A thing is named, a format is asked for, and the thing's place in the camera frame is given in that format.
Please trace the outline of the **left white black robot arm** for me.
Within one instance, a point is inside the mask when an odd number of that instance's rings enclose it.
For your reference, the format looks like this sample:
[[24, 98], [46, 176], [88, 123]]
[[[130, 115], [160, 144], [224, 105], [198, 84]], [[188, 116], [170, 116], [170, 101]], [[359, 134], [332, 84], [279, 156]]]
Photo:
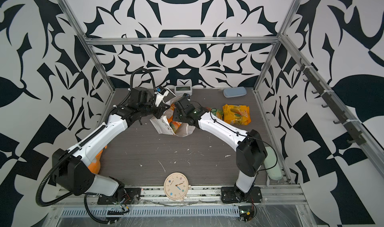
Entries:
[[112, 177], [92, 173], [89, 166], [115, 137], [135, 122], [147, 116], [161, 118], [170, 108], [164, 102], [169, 94], [170, 90], [162, 86], [153, 93], [142, 87], [131, 89], [128, 96], [119, 105], [114, 105], [104, 122], [85, 139], [66, 151], [56, 151], [51, 179], [68, 191], [64, 197], [102, 195], [123, 202], [126, 194], [124, 184]]

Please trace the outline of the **orange snack packet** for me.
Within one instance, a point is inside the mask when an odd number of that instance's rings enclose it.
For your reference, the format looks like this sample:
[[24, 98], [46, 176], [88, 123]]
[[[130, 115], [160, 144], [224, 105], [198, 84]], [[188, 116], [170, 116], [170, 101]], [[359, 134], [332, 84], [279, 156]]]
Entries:
[[182, 124], [180, 122], [174, 121], [174, 118], [173, 118], [174, 110], [175, 110], [175, 105], [171, 104], [171, 107], [168, 110], [166, 110], [165, 116], [167, 117], [167, 121], [168, 121], [171, 129], [175, 133]]

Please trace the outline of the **patterned paper gift bag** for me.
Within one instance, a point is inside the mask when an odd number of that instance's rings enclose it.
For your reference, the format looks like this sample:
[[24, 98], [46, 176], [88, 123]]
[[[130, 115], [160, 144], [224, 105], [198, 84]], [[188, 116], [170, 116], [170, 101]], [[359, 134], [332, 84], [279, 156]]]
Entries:
[[159, 134], [163, 135], [171, 135], [171, 136], [177, 136], [177, 137], [187, 137], [191, 135], [195, 127], [190, 126], [186, 123], [181, 123], [174, 121], [173, 114], [175, 110], [174, 102], [178, 100], [180, 97], [176, 96], [166, 102], [166, 104], [169, 104], [171, 107], [170, 109], [166, 110], [160, 119], [157, 119], [155, 117], [152, 117], [150, 119], [150, 122], [156, 129], [156, 131]]

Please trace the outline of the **yellow snack packet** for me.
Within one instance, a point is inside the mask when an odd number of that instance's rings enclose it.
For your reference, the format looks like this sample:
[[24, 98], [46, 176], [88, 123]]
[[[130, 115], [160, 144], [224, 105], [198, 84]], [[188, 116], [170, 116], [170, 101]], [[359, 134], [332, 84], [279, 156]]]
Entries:
[[230, 125], [247, 126], [251, 123], [250, 108], [246, 105], [224, 105], [223, 121]]

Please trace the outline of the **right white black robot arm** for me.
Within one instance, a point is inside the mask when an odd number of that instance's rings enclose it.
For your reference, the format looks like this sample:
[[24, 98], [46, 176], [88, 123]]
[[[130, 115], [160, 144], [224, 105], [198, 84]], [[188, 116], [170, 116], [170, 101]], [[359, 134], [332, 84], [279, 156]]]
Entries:
[[177, 122], [194, 126], [221, 139], [236, 152], [236, 165], [239, 175], [229, 193], [222, 194], [226, 204], [247, 202], [252, 196], [258, 171], [264, 164], [268, 153], [260, 134], [235, 128], [216, 117], [205, 107], [195, 107], [183, 96], [174, 102], [173, 119]]

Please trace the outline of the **green corn chips packet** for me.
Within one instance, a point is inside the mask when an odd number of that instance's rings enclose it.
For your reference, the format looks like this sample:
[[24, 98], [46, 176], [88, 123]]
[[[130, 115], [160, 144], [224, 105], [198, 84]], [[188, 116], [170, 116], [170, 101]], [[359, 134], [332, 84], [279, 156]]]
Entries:
[[223, 120], [223, 115], [224, 115], [224, 113], [223, 113], [222, 110], [220, 110], [220, 109], [216, 109], [216, 108], [211, 108], [210, 113], [211, 113], [214, 117], [216, 117], [216, 118], [218, 118], [218, 119], [220, 119], [220, 120]]

